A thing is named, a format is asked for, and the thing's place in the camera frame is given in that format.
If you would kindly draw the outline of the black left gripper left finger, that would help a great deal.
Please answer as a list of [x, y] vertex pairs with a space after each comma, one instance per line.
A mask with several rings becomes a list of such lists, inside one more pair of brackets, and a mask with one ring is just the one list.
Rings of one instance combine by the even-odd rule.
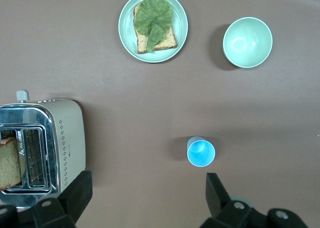
[[92, 195], [92, 173], [83, 171], [57, 198], [46, 198], [33, 207], [35, 227], [75, 227]]

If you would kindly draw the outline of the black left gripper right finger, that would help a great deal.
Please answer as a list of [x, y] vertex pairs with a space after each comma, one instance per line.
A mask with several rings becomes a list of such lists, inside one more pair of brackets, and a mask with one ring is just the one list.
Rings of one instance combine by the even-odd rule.
[[231, 199], [216, 173], [206, 175], [205, 198], [211, 217], [201, 227], [247, 227], [252, 208]]

